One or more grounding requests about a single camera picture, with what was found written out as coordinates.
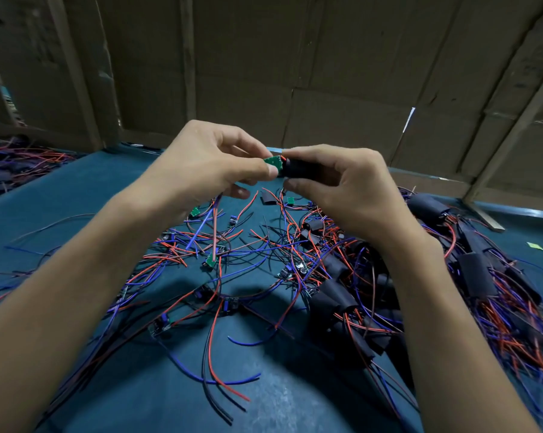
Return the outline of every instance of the small piece of paper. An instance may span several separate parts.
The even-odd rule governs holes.
[[[543,250],[543,247],[540,245],[537,245],[536,243],[530,243],[529,241],[527,241],[527,244],[533,249]]]

